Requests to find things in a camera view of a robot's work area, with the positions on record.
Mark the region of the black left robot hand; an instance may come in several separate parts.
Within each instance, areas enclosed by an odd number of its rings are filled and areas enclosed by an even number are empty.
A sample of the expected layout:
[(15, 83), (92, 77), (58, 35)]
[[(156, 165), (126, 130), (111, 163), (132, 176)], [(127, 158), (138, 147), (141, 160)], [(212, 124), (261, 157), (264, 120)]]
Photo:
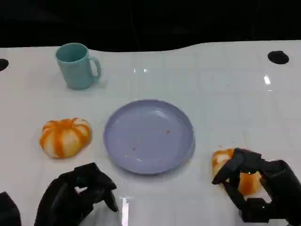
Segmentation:
[(78, 226), (104, 201), (118, 212), (113, 190), (116, 184), (92, 162), (76, 167), (54, 179), (39, 203), (36, 226)]

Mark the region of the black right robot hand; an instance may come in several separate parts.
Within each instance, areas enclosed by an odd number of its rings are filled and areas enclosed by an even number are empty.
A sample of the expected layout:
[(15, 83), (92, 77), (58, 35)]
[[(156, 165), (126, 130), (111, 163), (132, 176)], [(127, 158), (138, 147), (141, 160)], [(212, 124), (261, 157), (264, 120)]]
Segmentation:
[[(239, 191), (240, 175), (259, 173), (260, 184), (271, 198), (244, 198)], [(285, 219), (290, 226), (301, 224), (301, 183), (283, 160), (267, 161), (260, 153), (235, 148), (231, 157), (217, 169), (214, 185), (222, 184), (239, 209), (240, 217), (248, 223), (267, 223), (271, 219)]]

